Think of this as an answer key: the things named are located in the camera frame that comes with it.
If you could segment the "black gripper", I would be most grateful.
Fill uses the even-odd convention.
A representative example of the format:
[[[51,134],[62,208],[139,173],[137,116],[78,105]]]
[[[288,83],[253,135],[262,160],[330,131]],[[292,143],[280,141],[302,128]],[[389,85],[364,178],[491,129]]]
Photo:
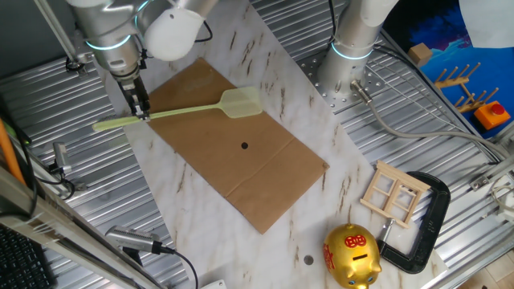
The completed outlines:
[[[122,94],[131,108],[131,113],[140,120],[149,119],[148,93],[139,74],[116,76]]]

